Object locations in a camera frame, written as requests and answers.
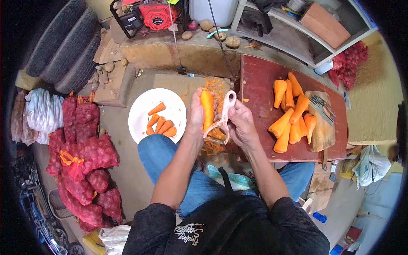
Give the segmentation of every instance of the black t-shirt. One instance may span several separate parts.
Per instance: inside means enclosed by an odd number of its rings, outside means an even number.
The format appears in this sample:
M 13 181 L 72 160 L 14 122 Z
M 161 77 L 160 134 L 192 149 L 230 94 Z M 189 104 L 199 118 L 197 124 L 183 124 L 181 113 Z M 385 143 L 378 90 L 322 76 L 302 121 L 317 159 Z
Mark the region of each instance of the black t-shirt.
M 123 255 L 129 254 L 324 254 L 330 243 L 293 200 L 269 211 L 254 196 L 209 201 L 175 226 L 174 211 L 151 204 L 138 211 Z

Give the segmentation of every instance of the person's left hand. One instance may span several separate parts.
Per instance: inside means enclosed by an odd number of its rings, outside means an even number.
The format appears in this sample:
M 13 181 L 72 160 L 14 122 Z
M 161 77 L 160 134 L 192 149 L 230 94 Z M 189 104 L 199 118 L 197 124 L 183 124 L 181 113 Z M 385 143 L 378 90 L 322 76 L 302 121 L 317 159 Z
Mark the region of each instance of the person's left hand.
M 202 89 L 198 88 L 191 97 L 190 108 L 187 111 L 187 125 L 184 135 L 191 135 L 194 139 L 203 140 L 204 135 L 204 107 L 201 105 L 200 96 Z M 213 108 L 217 109 L 218 101 L 214 100 Z

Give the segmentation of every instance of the blue jeans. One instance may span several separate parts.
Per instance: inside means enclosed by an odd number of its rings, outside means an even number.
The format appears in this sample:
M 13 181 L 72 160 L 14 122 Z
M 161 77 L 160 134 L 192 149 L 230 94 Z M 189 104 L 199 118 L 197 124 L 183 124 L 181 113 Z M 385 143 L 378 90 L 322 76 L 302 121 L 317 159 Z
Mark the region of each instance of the blue jeans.
M 170 163 L 177 147 L 170 138 L 160 134 L 149 135 L 140 141 L 137 146 L 139 157 L 154 184 L 156 184 L 164 168 Z M 288 187 L 290 196 L 295 201 L 305 190 L 314 169 L 314 162 L 289 163 L 279 173 Z M 240 195 L 256 196 L 251 189 L 237 192 Z M 187 192 L 177 209 L 177 213 L 181 218 L 185 218 L 205 202 L 223 196 L 226 196 L 225 187 L 193 166 Z

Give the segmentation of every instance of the orange carrot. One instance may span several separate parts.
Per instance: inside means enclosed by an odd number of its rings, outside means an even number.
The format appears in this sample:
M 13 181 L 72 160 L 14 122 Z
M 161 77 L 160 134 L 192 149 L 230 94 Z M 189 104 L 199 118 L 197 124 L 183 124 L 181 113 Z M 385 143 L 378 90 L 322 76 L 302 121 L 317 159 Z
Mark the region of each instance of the orange carrot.
M 167 130 L 169 130 L 169 128 L 171 128 L 172 126 L 174 126 L 174 123 L 171 120 L 166 120 L 166 122 L 163 124 L 163 126 L 160 128 L 158 134 L 162 134 L 164 132 L 166 132 Z
M 152 134 L 154 134 L 153 128 L 152 128 L 151 126 L 148 127 L 148 129 L 146 130 L 146 134 L 147 134 L 147 135 L 152 135 Z
M 160 116 L 157 113 L 153 113 L 152 118 L 149 120 L 147 123 L 146 128 L 148 129 L 149 127 L 153 126 L 156 124 L 156 122 L 159 120 Z
M 154 132 L 157 134 L 159 132 L 159 130 L 162 128 L 163 124 L 166 122 L 166 118 L 165 117 L 160 117 L 159 120 L 157 120 L 157 125 L 156 125 L 156 129 L 154 130 Z
M 273 150 L 278 153 L 283 153 L 288 150 L 288 142 L 289 142 L 289 133 L 290 133 L 290 126 L 291 124 L 288 122 L 285 125 L 285 129 L 282 135 L 278 138 L 273 147 Z
M 307 128 L 305 121 L 302 116 L 299 117 L 299 126 L 300 126 L 300 133 L 302 134 L 302 137 L 307 136 Z
M 163 104 L 163 102 L 161 102 L 158 106 L 156 106 L 155 108 L 153 108 L 148 115 L 153 115 L 153 113 L 158 113 L 159 111 L 165 110 L 166 106 Z
M 207 90 L 203 90 L 200 96 L 201 105 L 204 107 L 204 132 L 214 123 L 213 95 Z
M 297 82 L 296 77 L 293 75 L 292 72 L 288 73 L 288 78 L 290 82 L 292 83 L 292 94 L 294 97 L 299 96 L 300 94 L 304 94 L 302 87 L 300 86 L 299 82 Z
M 316 123 L 317 123 L 316 116 L 306 113 L 305 124 L 308 130 L 308 133 L 307 133 L 307 143 L 308 144 L 310 144 L 310 142 L 312 141 L 312 134 L 313 134 L 313 130 L 316 127 Z
M 295 122 L 297 122 L 299 117 L 302 116 L 302 113 L 306 110 L 309 103 L 310 103 L 310 100 L 305 95 L 303 94 L 299 95 L 297 99 L 297 103 L 296 103 L 295 112 L 292 114 L 289 120 L 291 124 L 294 124 Z
M 295 108 L 295 102 L 293 101 L 293 93 L 292 93 L 292 83 L 290 80 L 286 80 L 288 87 L 286 88 L 286 105 L 288 107 Z
M 279 105 L 282 102 L 282 98 L 287 86 L 288 85 L 284 80 L 276 80 L 273 83 L 273 92 L 275 93 L 275 101 L 273 103 L 273 107 L 275 107 L 276 109 L 279 108 Z
M 295 144 L 302 138 L 302 134 L 300 132 L 299 121 L 292 124 L 290 127 L 290 134 L 289 134 L 289 143 Z
M 285 130 L 286 123 L 289 122 L 290 117 L 292 116 L 294 110 L 289 108 L 285 114 L 275 121 L 269 128 L 268 131 L 275 135 L 276 138 L 279 138 L 283 131 Z
M 174 126 L 172 126 L 171 128 L 169 128 L 167 131 L 163 133 L 163 135 L 167 137 L 172 137 L 172 136 L 175 136 L 176 134 L 177 134 L 177 128 Z

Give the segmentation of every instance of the yellow wall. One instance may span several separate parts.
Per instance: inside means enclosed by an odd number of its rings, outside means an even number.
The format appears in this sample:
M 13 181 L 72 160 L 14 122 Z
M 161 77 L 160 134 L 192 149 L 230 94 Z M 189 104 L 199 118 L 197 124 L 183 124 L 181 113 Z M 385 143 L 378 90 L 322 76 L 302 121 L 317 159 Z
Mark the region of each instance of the yellow wall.
M 391 52 L 379 32 L 363 39 L 368 61 L 360 64 L 347 110 L 350 144 L 387 144 L 396 140 L 401 82 Z
M 99 20 L 104 20 L 112 17 L 112 13 L 109 9 L 113 0 L 86 0 L 89 7 L 98 15 Z

